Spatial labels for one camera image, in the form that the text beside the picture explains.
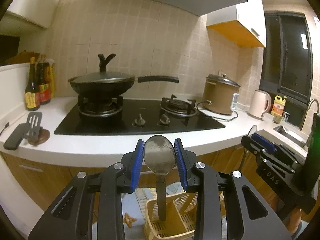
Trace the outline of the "person's right hand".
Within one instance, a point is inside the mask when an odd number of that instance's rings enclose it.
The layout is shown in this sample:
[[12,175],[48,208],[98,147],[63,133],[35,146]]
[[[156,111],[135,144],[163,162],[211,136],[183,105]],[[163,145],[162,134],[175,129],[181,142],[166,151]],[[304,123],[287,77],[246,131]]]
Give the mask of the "person's right hand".
[[288,232],[291,236],[298,230],[298,227],[302,221],[302,211],[300,208],[295,207],[294,210],[291,211],[289,217],[289,223],[286,226]]

